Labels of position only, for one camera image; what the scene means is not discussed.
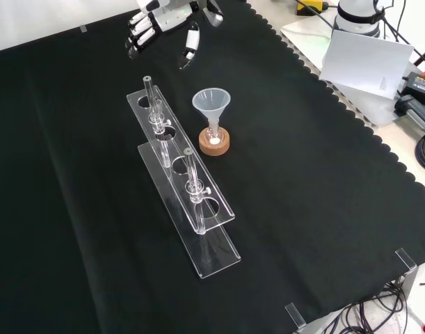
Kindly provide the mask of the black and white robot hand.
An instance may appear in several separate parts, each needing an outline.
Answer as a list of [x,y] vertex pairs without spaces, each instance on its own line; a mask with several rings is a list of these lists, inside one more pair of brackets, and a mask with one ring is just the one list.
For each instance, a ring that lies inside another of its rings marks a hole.
[[217,27],[223,22],[223,12],[216,1],[138,1],[138,12],[128,21],[125,49],[136,58],[162,33],[188,24],[184,51],[179,69],[183,70],[195,58],[200,44],[200,27],[193,16],[202,12],[209,23]]

